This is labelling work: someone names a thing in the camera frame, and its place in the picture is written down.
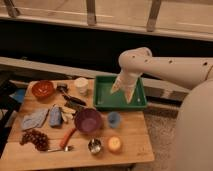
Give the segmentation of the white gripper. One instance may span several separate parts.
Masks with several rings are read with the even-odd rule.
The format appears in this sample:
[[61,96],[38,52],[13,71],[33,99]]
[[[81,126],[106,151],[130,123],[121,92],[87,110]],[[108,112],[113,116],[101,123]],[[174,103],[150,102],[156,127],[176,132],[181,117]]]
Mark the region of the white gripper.
[[111,93],[115,93],[122,87],[126,87],[124,91],[125,99],[127,103],[130,103],[134,94],[135,85],[139,75],[136,73],[127,72],[122,70],[118,75],[118,82],[112,85]]

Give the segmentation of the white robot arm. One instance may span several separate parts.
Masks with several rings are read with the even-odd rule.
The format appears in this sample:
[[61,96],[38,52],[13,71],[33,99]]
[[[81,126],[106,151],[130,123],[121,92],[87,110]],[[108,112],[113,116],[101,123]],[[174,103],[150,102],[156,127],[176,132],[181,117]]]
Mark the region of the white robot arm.
[[154,57],[146,47],[118,58],[121,72],[111,91],[130,102],[146,73],[189,90],[179,109],[169,171],[213,171],[213,58]]

